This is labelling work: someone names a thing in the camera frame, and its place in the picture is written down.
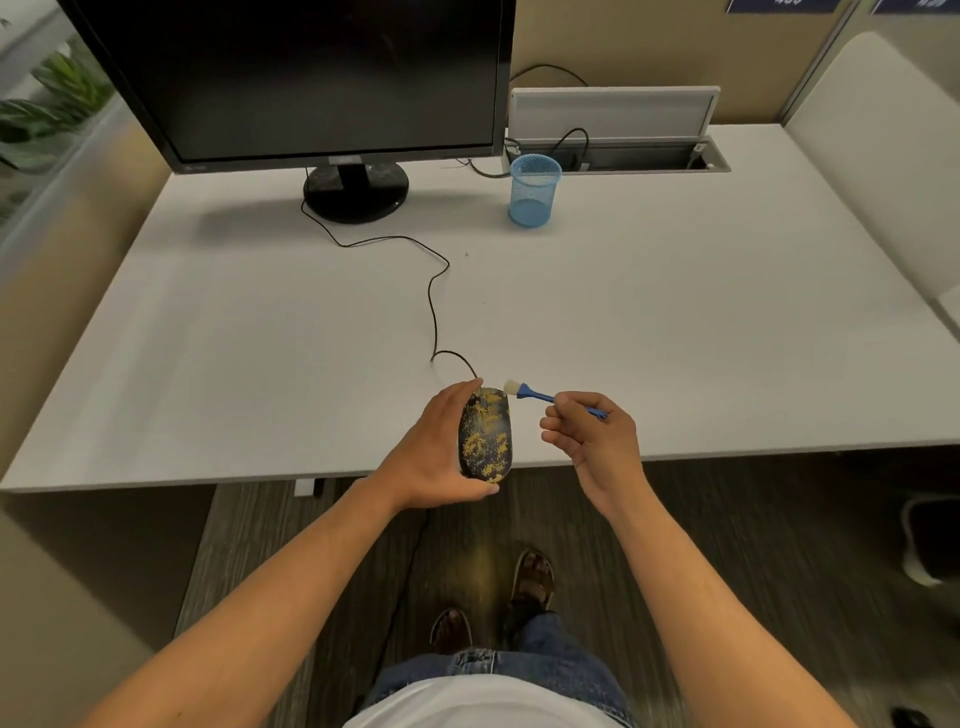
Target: monitor screen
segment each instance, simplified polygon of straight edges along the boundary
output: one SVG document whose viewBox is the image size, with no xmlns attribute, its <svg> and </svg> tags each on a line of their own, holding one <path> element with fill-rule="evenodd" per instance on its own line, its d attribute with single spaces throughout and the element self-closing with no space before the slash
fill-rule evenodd
<svg viewBox="0 0 960 728">
<path fill-rule="evenodd" d="M 514 2 L 63 5 L 168 161 L 190 171 L 502 143 Z"/>
</svg>

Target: monitor stand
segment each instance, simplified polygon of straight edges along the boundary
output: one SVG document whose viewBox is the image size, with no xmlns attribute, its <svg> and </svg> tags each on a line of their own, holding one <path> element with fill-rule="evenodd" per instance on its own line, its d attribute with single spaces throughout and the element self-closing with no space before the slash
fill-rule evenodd
<svg viewBox="0 0 960 728">
<path fill-rule="evenodd" d="M 334 223 L 370 223 L 407 199 L 410 181 L 399 164 L 317 167 L 303 184 L 307 206 Z"/>
</svg>

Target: jeans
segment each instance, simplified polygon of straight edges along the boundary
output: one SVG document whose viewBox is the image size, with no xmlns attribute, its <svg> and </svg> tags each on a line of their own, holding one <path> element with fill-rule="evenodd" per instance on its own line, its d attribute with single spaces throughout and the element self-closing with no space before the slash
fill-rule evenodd
<svg viewBox="0 0 960 728">
<path fill-rule="evenodd" d="M 589 703 L 624 728 L 636 728 L 627 696 L 616 678 L 574 641 L 553 612 L 533 617 L 518 630 L 516 652 L 473 647 L 455 655 L 420 655 L 385 668 L 367 693 L 363 708 L 420 680 L 486 673 L 515 677 Z"/>
</svg>

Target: pen holder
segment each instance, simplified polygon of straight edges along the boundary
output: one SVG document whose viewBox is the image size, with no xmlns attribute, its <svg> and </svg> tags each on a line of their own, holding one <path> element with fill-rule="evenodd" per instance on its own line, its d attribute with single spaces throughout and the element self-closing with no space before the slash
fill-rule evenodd
<svg viewBox="0 0 960 728">
<path fill-rule="evenodd" d="M 514 179 L 510 194 L 511 219 L 524 228 L 546 225 L 562 173 L 560 164 L 551 157 L 523 155 L 514 159 L 510 165 Z"/>
</svg>

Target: hand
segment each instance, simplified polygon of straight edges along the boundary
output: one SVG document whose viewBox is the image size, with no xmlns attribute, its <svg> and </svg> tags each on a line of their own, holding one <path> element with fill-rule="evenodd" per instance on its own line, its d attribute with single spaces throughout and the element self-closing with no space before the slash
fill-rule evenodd
<svg viewBox="0 0 960 728">
<path fill-rule="evenodd" d="M 608 413 L 598 420 L 586 407 Z M 563 450 L 573 461 L 580 486 L 611 521 L 628 512 L 638 493 L 648 489 L 633 418 L 595 392 L 561 392 L 540 420 L 544 442 Z"/>
<path fill-rule="evenodd" d="M 379 468 L 368 478 L 398 513 L 406 508 L 480 500 L 500 490 L 495 484 L 460 473 L 457 431 L 470 395 L 483 379 L 462 381 L 442 390 Z"/>
</svg>

